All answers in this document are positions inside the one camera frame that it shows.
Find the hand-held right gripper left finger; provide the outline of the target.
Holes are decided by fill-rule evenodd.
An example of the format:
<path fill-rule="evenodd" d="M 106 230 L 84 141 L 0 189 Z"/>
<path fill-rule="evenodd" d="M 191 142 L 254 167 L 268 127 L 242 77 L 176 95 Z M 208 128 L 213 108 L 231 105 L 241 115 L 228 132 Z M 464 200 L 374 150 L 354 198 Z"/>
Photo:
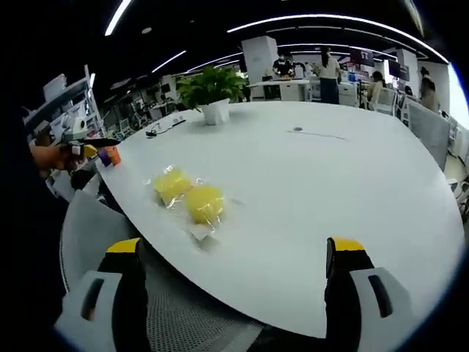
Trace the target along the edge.
<path fill-rule="evenodd" d="M 146 273 L 140 239 L 110 246 L 62 301 L 54 332 L 68 351 L 148 351 Z"/>

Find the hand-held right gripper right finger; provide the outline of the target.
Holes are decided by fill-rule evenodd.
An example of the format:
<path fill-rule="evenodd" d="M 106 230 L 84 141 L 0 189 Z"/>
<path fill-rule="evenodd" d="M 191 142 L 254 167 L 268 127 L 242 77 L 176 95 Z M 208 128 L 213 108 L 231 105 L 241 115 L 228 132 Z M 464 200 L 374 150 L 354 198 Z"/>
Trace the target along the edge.
<path fill-rule="evenodd" d="M 400 347 L 410 337 L 410 294 L 361 243 L 327 239 L 325 277 L 328 347 Z"/>

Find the person's left hand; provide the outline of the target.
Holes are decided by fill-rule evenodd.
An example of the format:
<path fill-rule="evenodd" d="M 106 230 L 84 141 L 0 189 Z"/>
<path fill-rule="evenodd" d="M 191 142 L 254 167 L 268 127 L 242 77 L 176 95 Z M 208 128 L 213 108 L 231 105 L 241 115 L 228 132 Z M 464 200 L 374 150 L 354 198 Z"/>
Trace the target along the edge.
<path fill-rule="evenodd" d="M 32 146 L 30 147 L 30 151 L 34 162 L 41 170 L 75 169 L 75 159 L 72 153 L 72 148 L 69 145 L 51 145 L 47 147 Z"/>

